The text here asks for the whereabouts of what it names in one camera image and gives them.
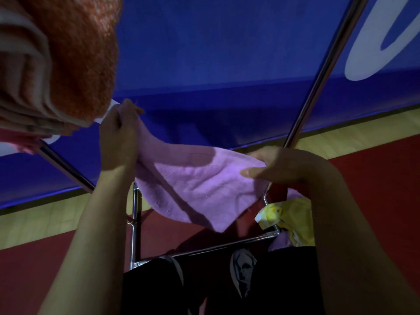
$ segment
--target clothes rack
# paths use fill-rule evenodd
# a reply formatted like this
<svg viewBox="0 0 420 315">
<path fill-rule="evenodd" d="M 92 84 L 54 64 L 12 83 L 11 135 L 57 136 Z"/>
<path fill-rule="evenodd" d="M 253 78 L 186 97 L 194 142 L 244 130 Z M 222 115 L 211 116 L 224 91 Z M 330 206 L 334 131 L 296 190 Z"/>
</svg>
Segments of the clothes rack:
<svg viewBox="0 0 420 315">
<path fill-rule="evenodd" d="M 324 56 L 321 67 L 319 68 L 315 80 L 305 98 L 305 101 L 298 113 L 298 116 L 291 127 L 289 134 L 287 135 L 284 147 L 293 148 L 297 142 L 298 135 L 302 130 L 302 127 L 307 120 L 313 106 L 318 100 L 333 68 L 337 62 L 344 46 L 346 45 L 357 21 L 360 18 L 361 13 L 363 12 L 367 2 L 369 0 L 351 0 L 349 5 L 344 13 L 344 16 L 336 30 L 336 33 L 330 43 L 327 53 Z M 86 190 L 89 193 L 92 193 L 95 189 L 94 184 L 84 177 L 75 167 L 58 155 L 49 145 L 43 142 L 43 145 L 37 152 L 41 157 L 50 162 L 53 166 L 63 172 L 71 180 L 73 180 L 77 185 Z M 131 254 L 130 254 L 130 269 L 138 267 L 150 259 L 140 260 L 139 248 L 140 244 L 140 224 L 138 219 L 139 210 L 139 201 L 141 199 L 141 194 L 138 186 L 134 183 L 133 186 L 133 211 L 132 217 L 127 217 L 128 223 L 131 225 Z M 206 249 L 189 251 L 183 253 L 172 254 L 173 257 L 179 256 L 192 256 L 203 254 L 215 250 L 225 249 L 232 246 L 243 245 L 246 243 L 254 243 L 262 240 L 267 240 L 275 238 L 279 234 L 280 230 L 277 226 L 274 227 L 274 230 L 271 230 L 263 235 L 256 236 L 253 238 L 242 239 L 239 241 L 226 243 L 214 247 L 209 247 Z"/>
</svg>

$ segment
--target yellow cloth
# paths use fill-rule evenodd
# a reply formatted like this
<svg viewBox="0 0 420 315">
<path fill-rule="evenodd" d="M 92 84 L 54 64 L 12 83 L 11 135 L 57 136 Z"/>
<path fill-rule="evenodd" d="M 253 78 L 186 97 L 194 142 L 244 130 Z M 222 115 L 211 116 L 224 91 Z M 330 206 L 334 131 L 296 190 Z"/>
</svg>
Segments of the yellow cloth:
<svg viewBox="0 0 420 315">
<path fill-rule="evenodd" d="M 296 247 L 315 246 L 311 201 L 307 198 L 270 203 L 260 210 L 255 221 L 263 230 L 275 224 L 287 229 Z"/>
</svg>

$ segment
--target black pants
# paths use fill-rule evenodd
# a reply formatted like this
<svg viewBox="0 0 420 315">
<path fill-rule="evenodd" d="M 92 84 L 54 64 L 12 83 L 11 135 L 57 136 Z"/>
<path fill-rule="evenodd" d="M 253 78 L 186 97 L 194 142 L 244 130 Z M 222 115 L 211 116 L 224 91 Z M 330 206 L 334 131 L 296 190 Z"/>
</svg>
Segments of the black pants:
<svg viewBox="0 0 420 315">
<path fill-rule="evenodd" d="M 238 314 L 304 312 L 325 313 L 315 248 L 267 252 L 255 265 L 249 296 Z M 154 259 L 124 274 L 121 313 L 187 314 L 184 288 L 175 266 Z"/>
</svg>

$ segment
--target light wood floor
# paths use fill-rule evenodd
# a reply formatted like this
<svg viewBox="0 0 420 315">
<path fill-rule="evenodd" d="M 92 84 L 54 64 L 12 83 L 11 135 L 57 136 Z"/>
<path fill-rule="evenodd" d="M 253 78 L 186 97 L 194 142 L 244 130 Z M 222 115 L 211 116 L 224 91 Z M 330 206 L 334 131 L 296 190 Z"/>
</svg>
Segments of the light wood floor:
<svg viewBox="0 0 420 315">
<path fill-rule="evenodd" d="M 330 159 L 419 133 L 420 109 L 415 109 L 305 137 L 297 148 Z M 84 194 L 0 215 L 0 249 L 75 230 L 89 197 Z M 132 191 L 127 199 L 129 214 L 131 206 Z M 142 209 L 149 208 L 143 199 Z"/>
</svg>

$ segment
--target red mat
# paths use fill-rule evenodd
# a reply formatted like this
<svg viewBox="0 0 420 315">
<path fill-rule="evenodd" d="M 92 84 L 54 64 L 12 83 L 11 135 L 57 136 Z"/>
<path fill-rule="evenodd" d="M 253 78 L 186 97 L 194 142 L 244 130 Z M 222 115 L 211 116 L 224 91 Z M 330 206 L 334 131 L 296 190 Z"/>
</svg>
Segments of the red mat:
<svg viewBox="0 0 420 315">
<path fill-rule="evenodd" d="M 335 158 L 331 162 L 342 172 L 386 253 L 420 294 L 420 251 L 416 232 L 420 221 L 419 159 L 420 135 L 417 135 Z M 272 192 L 272 201 L 284 197 L 284 189 L 276 188 L 276 192 Z M 226 239 L 257 234 L 260 231 L 250 219 L 252 215 L 254 212 L 245 213 L 226 234 L 215 235 L 197 226 L 165 219 L 153 211 L 144 212 L 140 248 L 142 258 L 168 250 L 180 252 L 208 247 Z M 0 251 L 1 314 L 37 313 L 73 233 Z M 206 255 L 206 259 L 211 259 L 211 255 Z M 227 256 L 220 265 L 226 264 L 226 259 Z M 212 273 L 214 270 L 206 271 L 212 277 L 217 275 Z M 205 285 L 201 283 L 202 278 L 195 278 L 195 281 L 197 285 Z M 213 282 L 207 289 L 220 291 L 220 283 L 217 285 L 217 282 Z"/>
</svg>

